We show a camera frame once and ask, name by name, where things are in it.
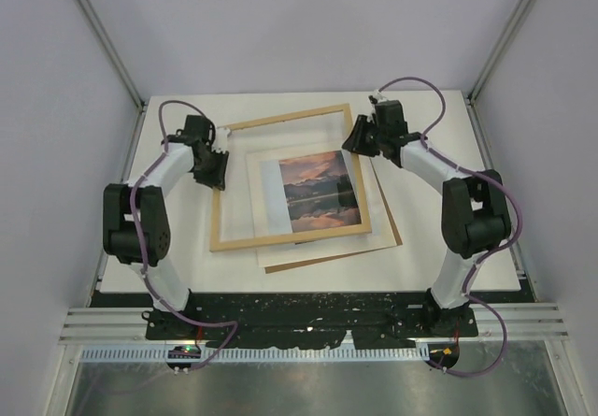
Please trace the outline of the wooden picture frame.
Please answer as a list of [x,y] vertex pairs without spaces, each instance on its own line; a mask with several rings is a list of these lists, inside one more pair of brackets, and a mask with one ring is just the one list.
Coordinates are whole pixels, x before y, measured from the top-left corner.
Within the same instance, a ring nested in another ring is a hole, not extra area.
[[[347,135],[352,129],[353,120],[349,104],[331,105],[323,108],[313,108],[308,110],[295,111],[291,113],[281,114],[271,117],[263,117],[256,120],[246,122],[236,122],[225,124],[222,129],[229,130],[231,133],[235,131],[248,130],[251,128],[266,126],[277,123],[292,122],[306,118],[319,117],[340,112],[343,117],[344,134]],[[312,242],[323,239],[348,237],[368,234],[371,232],[371,220],[369,209],[362,211],[362,223],[351,226],[336,227],[330,229],[318,229],[315,231],[263,236],[254,238],[242,238],[230,241],[221,240],[222,229],[222,192],[220,190],[213,190],[211,218],[210,218],[210,239],[209,250],[211,252],[222,251],[237,251],[244,249],[255,249],[268,246],[276,246],[292,243]]]

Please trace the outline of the cream mat board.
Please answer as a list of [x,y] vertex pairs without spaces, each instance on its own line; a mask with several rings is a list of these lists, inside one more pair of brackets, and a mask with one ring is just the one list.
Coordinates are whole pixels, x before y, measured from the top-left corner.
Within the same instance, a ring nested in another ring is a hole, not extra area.
[[246,162],[257,237],[353,228],[370,217],[369,233],[258,248],[258,265],[266,271],[402,244],[371,162],[360,162],[362,204],[354,158],[339,141],[252,152]]

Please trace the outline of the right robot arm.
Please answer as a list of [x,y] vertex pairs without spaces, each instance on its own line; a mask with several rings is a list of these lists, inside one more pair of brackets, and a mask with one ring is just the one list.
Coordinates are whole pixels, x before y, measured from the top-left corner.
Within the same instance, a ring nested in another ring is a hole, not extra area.
[[409,131],[400,101],[369,99],[372,113],[357,117],[342,149],[371,158],[381,155],[441,195],[440,225],[447,252],[426,291],[421,325],[443,336],[465,318],[472,282],[486,256],[511,234],[502,178],[491,169],[476,172],[457,165],[425,135]]

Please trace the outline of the sunset mountain photo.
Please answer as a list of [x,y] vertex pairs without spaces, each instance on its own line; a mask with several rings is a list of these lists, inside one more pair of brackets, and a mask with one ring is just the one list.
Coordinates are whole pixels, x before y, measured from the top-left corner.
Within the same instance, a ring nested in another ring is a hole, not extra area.
[[256,232],[287,235],[362,223],[353,162],[341,150],[259,160]]

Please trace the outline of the brown hardboard backing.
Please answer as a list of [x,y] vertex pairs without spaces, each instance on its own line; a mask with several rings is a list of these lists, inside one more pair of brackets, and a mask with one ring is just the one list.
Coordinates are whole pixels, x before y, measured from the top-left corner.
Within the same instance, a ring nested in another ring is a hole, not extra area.
[[402,239],[372,163],[369,160],[361,160],[361,168],[372,231],[363,235],[259,248],[258,266],[266,274],[402,245]]

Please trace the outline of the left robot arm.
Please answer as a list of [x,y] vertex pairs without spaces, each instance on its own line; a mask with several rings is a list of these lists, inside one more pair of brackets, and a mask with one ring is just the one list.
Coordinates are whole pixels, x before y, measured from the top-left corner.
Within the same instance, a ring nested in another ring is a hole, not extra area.
[[201,323],[191,291],[183,285],[170,257],[172,243],[165,198],[190,174],[210,189],[225,189],[229,153],[214,146],[215,124],[206,116],[186,117],[182,129],[168,135],[163,150],[144,173],[124,183],[111,183],[103,195],[103,247],[128,265],[146,286],[153,308],[169,314],[167,328],[176,337],[193,337]]

